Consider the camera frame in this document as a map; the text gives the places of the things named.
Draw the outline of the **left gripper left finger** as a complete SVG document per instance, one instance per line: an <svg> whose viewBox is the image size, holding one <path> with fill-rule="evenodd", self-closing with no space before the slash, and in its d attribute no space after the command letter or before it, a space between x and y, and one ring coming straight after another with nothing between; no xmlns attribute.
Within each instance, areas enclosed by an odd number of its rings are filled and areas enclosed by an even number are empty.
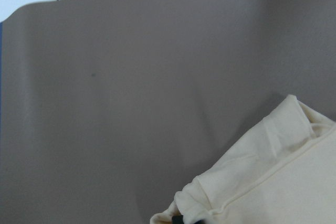
<svg viewBox="0 0 336 224"><path fill-rule="evenodd" d="M183 224L183 216L182 215L173 216L172 224Z"/></svg>

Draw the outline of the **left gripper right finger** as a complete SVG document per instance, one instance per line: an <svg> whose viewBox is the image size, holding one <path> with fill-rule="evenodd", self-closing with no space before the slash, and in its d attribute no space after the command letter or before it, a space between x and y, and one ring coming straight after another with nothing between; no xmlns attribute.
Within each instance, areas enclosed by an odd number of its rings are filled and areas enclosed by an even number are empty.
<svg viewBox="0 0 336 224"><path fill-rule="evenodd" d="M195 224L205 224L205 220L199 220Z"/></svg>

